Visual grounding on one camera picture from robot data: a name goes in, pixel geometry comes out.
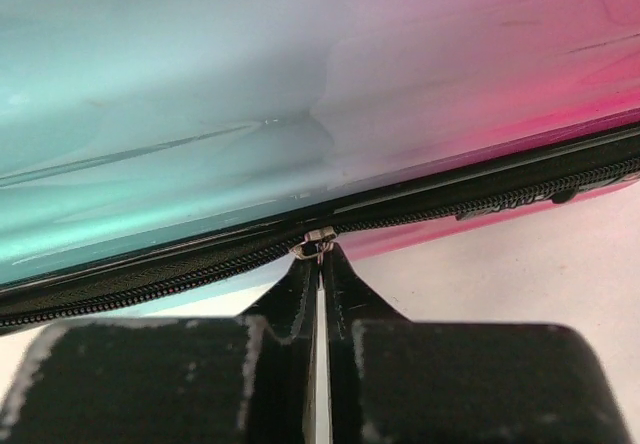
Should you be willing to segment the silver zipper pull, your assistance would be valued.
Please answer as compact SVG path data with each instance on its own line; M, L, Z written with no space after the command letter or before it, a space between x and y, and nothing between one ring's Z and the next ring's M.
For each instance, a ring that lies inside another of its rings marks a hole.
M332 250L337 237L338 234L332 226L309 231L300 243L290 249L290 253L300 261L318 261Z

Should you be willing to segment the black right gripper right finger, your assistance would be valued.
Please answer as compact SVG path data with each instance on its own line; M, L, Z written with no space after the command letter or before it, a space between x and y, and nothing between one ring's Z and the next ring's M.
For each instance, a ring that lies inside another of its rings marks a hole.
M323 258L336 443L627 443L600 361L558 324L413 321Z

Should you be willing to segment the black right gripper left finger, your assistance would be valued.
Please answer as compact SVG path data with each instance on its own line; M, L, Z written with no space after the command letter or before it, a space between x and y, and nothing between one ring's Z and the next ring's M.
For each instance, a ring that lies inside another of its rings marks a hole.
M235 317L60 321L1 407L5 443L311 443L319 266Z

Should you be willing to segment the pink and teal kids suitcase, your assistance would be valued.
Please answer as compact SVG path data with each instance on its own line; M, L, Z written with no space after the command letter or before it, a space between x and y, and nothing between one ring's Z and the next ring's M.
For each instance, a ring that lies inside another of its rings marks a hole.
M1 329L639 174L639 0L1 0Z

